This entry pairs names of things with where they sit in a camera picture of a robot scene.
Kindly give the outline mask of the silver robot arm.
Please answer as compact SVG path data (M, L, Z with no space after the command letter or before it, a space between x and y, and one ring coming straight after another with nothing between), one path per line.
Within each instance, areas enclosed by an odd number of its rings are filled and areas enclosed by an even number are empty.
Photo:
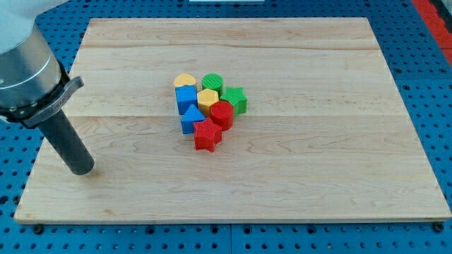
M35 19L64 0L1 0L1 118L34 128L83 87L69 78Z

